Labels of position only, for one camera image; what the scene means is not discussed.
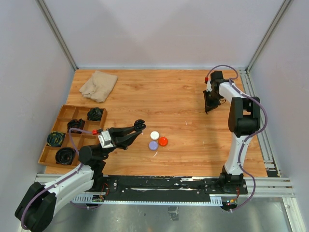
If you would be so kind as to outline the purple round charging case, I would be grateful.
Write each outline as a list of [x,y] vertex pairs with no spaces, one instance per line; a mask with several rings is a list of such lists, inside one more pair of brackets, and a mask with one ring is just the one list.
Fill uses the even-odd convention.
[[151,141],[151,142],[148,144],[148,147],[149,147],[150,150],[155,151],[155,150],[158,149],[159,144],[158,144],[157,141]]

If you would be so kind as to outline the orange round charging case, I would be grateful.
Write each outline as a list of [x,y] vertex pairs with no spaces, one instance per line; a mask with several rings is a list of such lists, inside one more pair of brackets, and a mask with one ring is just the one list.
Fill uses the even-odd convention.
[[168,139],[167,139],[166,137],[160,137],[160,138],[158,139],[158,144],[159,144],[160,146],[167,146],[168,143],[169,143],[169,141],[168,141]]

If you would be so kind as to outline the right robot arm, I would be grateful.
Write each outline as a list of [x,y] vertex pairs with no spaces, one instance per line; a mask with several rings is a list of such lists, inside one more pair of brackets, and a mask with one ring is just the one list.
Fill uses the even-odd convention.
[[228,159],[217,180],[205,183],[207,193],[246,194],[243,164],[252,138],[260,130],[260,99],[245,95],[233,81],[224,79],[222,71],[214,71],[205,77],[203,91],[205,113],[230,103],[228,128],[232,143]]

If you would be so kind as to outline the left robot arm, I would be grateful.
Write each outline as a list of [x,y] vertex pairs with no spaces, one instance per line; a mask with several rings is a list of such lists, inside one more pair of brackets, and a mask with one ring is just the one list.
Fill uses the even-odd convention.
[[126,150],[142,133],[146,125],[137,120],[132,127],[98,129],[91,132],[98,137],[97,145],[76,149],[80,164],[58,179],[33,183],[15,211],[21,227],[31,232],[42,232],[57,212],[84,191],[98,191],[103,187],[105,159],[115,149]]

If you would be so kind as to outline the black round charging case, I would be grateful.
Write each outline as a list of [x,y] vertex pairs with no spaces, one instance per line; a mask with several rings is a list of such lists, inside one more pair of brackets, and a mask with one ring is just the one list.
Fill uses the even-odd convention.
[[143,131],[146,128],[145,121],[142,119],[138,119],[134,123],[134,130],[135,131]]

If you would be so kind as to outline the white round charging case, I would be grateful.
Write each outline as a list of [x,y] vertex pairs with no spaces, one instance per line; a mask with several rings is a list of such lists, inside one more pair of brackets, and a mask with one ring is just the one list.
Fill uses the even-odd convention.
[[158,139],[160,138],[159,132],[157,132],[157,131],[152,131],[152,132],[150,133],[150,138],[151,138],[152,140],[158,140]]

